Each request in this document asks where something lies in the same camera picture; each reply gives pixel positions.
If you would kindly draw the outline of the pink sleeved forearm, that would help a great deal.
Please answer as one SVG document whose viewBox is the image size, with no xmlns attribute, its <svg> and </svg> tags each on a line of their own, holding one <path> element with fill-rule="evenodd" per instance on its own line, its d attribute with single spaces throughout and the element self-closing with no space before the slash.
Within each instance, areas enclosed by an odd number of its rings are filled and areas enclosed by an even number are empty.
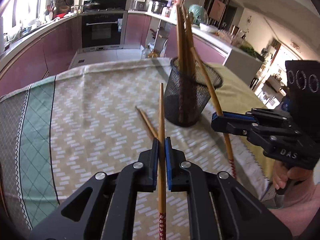
<svg viewBox="0 0 320 240">
<path fill-rule="evenodd" d="M 286 191 L 284 206 L 270 211 L 297 237 L 311 223 L 319 209 L 319 185 L 310 177 Z"/>
</svg>

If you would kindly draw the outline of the person's right hand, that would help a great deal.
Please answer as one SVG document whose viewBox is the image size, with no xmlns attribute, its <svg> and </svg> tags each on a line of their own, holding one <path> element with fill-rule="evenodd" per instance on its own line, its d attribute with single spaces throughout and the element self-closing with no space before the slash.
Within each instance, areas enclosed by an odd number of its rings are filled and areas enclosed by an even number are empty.
<svg viewBox="0 0 320 240">
<path fill-rule="evenodd" d="M 285 167 L 281 161 L 275 161 L 273 166 L 272 183 L 276 190 L 284 189 L 289 179 L 303 181 L 312 177 L 313 171 L 306 170 L 300 167 L 292 167 L 290 169 Z"/>
</svg>

